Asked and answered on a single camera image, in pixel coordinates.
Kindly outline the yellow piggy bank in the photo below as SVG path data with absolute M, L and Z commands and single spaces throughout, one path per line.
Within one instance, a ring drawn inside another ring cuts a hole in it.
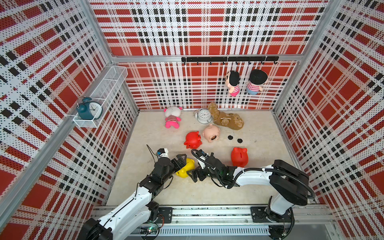
M 180 169 L 178 172 L 176 172 L 176 175 L 180 178 L 187 178 L 188 177 L 188 171 L 192 171 L 194 169 L 195 169 L 195 161 L 187 158 L 187 164 L 182 169 Z

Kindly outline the red piggy bank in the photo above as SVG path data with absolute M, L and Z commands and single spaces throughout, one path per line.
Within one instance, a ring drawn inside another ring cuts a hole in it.
M 233 166 L 244 168 L 249 162 L 247 148 L 233 148 L 231 152 L 231 161 Z
M 186 135 L 184 145 L 187 149 L 198 149 L 202 145 L 200 132 L 190 132 Z

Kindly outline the pink piggy bank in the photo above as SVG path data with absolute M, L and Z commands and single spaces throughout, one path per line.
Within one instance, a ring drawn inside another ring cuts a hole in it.
M 206 127 L 203 130 L 203 137 L 209 142 L 217 141 L 219 139 L 221 130 L 219 127 L 209 124 L 208 127 Z

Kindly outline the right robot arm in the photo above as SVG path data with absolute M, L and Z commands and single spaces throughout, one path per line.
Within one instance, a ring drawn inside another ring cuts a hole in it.
M 265 210 L 257 214 L 261 220 L 278 223 L 286 214 L 293 219 L 292 207 L 306 206 L 316 194 L 309 186 L 309 176 L 283 160 L 275 160 L 272 165 L 261 168 L 242 168 L 224 165 L 213 153 L 191 150 L 199 166 L 187 174 L 196 183 L 210 178 L 215 185 L 225 189 L 246 185 L 273 187 L 278 194 L 270 197 Z

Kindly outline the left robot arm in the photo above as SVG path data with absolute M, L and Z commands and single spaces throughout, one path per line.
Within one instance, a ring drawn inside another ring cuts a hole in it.
M 87 220 L 77 239 L 124 240 L 142 224 L 156 220 L 159 204 L 154 198 L 164 189 L 166 181 L 186 164 L 186 154 L 177 155 L 172 160 L 163 154 L 130 197 L 101 218 Z

